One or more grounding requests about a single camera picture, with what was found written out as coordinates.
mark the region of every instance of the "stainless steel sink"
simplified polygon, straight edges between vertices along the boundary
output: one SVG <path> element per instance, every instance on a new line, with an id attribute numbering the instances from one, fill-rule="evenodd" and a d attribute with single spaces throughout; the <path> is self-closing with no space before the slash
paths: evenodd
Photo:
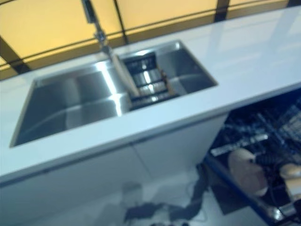
<path id="1" fill-rule="evenodd" d="M 36 79 L 11 146 L 217 85 L 180 41 L 120 57 L 141 98 L 127 93 L 110 60 Z"/>

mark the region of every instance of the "dishwasher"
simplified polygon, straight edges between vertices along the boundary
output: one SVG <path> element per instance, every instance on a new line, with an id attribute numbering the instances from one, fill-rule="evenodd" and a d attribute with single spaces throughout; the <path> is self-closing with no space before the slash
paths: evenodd
<path id="1" fill-rule="evenodd" d="M 268 225 L 299 225 L 301 89 L 230 112 L 205 162 Z"/>

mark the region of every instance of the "white cabinet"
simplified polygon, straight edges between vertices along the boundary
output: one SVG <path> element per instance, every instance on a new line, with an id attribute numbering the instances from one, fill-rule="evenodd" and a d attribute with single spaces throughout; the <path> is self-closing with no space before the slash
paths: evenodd
<path id="1" fill-rule="evenodd" d="M 93 156 L 0 189 L 0 225 L 25 223 L 118 191 L 149 174 L 132 147 Z"/>
<path id="2" fill-rule="evenodd" d="M 204 120 L 134 143 L 153 178 L 190 170 L 200 163 L 228 114 Z"/>

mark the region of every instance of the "kitchen counter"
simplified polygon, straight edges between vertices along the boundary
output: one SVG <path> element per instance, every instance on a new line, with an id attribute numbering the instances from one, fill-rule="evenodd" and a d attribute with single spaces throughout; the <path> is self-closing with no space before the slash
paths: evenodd
<path id="1" fill-rule="evenodd" d="M 0 83 L 0 182 L 226 113 L 301 87 L 301 7 L 232 19 L 116 48 L 118 54 L 181 40 L 218 85 L 10 147 L 33 79 L 96 62 L 100 54 Z"/>

